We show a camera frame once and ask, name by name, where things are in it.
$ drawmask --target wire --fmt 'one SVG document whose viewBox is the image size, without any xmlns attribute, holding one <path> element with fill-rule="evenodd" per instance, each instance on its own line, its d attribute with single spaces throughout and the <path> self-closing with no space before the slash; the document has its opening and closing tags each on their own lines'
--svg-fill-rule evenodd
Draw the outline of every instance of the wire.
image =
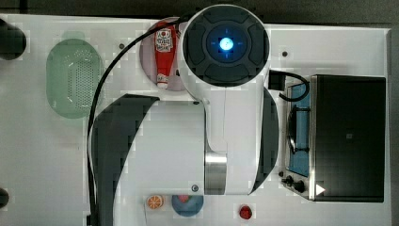
<svg viewBox="0 0 399 226">
<path fill-rule="evenodd" d="M 287 101 L 287 102 L 298 102 L 298 101 L 304 99 L 308 95 L 309 89 L 310 89 L 309 82 L 305 78 L 303 78 L 302 76 L 300 76 L 298 74 L 294 74 L 294 73 L 279 72 L 279 71 L 273 71 L 273 70 L 270 70 L 269 74 L 270 75 L 285 75 L 285 76 L 293 77 L 293 78 L 296 78 L 296 79 L 300 80 L 303 84 L 305 84 L 305 88 L 306 89 L 305 89 L 305 92 L 302 95 L 300 95 L 299 97 L 296 97 L 296 98 L 289 98 L 289 97 L 286 97 L 286 96 L 284 96 L 284 95 L 282 95 L 280 93 L 279 97 L 282 100 Z"/>
<path fill-rule="evenodd" d="M 134 41 L 129 43 L 129 45 L 127 45 L 122 51 L 120 51 L 120 53 L 112 60 L 111 64 L 108 66 L 108 68 L 106 69 L 102 78 L 100 79 L 99 84 L 97 85 L 96 91 L 93 96 L 93 101 L 91 103 L 91 108 L 90 108 L 90 114 L 88 117 L 88 139 L 90 136 L 91 126 L 93 125 L 93 122 L 94 122 L 94 114 L 96 111 L 96 106 L 98 104 L 100 92 L 103 88 L 106 78 L 111 73 L 112 69 L 115 67 L 115 65 L 118 63 L 118 61 L 120 61 L 120 59 L 138 42 L 144 40 L 145 38 L 147 38 L 148 36 L 150 36 L 151 34 L 157 32 L 159 30 L 162 30 L 162 29 L 167 28 L 172 25 L 181 24 L 181 23 L 189 21 L 191 19 L 191 17 L 194 16 L 196 13 L 197 13 L 196 11 L 187 12 L 183 16 L 181 16 L 179 19 L 177 19 L 176 21 L 169 22 L 164 25 L 157 26 L 153 29 L 150 29 L 149 31 L 147 31 L 146 33 L 144 33 L 143 35 L 141 35 L 140 37 L 138 37 L 137 39 L 135 39 Z M 101 224 L 101 222 L 100 222 L 100 219 L 99 219 L 99 216 L 97 213 L 99 206 L 96 205 L 96 200 L 95 200 L 94 175 L 93 175 L 93 171 L 91 169 L 88 145 L 87 145 L 87 150 L 88 150 L 88 194 L 89 194 L 90 213 L 91 213 L 90 225 L 98 226 Z"/>
</svg>

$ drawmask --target red bottle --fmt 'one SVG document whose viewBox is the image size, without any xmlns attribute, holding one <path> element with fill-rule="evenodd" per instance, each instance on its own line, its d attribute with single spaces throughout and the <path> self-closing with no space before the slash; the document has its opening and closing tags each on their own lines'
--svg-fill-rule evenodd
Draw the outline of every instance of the red bottle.
<svg viewBox="0 0 399 226">
<path fill-rule="evenodd" d="M 159 22 L 156 26 L 164 24 L 166 22 Z M 176 30 L 173 25 L 155 33 L 154 47 L 157 68 L 156 85 L 158 88 L 166 89 L 176 53 Z"/>
</svg>

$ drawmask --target green container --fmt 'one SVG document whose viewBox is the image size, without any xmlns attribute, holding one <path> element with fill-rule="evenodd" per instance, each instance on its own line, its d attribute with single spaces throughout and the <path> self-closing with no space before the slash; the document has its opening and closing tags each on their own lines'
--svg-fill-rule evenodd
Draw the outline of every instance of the green container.
<svg viewBox="0 0 399 226">
<path fill-rule="evenodd" d="M 46 66 L 46 93 L 51 108 L 68 119 L 88 116 L 104 73 L 97 51 L 84 40 L 63 40 L 51 50 Z"/>
</svg>

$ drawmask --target silver band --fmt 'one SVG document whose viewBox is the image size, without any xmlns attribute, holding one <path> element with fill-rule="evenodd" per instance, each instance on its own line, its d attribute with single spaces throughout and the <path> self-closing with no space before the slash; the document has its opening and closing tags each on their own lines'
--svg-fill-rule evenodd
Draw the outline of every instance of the silver band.
<svg viewBox="0 0 399 226">
<path fill-rule="evenodd" d="M 314 178 L 315 173 L 315 148 L 316 148 L 316 101 L 317 101 L 317 75 L 311 77 L 311 123 L 310 123 L 310 150 L 309 150 L 309 200 L 314 201 L 315 199 L 315 188 L 316 182 Z"/>
<path fill-rule="evenodd" d="M 226 189 L 227 154 L 216 153 L 205 140 L 205 195 L 224 195 Z"/>
</svg>

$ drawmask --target circular sensor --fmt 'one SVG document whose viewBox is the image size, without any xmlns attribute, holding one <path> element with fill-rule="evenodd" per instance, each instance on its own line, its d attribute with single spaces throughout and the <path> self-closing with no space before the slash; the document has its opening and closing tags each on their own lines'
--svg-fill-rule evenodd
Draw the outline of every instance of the circular sensor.
<svg viewBox="0 0 399 226">
<path fill-rule="evenodd" d="M 230 38 L 223 38 L 220 43 L 219 46 L 222 50 L 224 51 L 229 51 L 232 49 L 232 47 L 234 46 L 234 42 L 232 42 L 232 39 Z"/>
</svg>

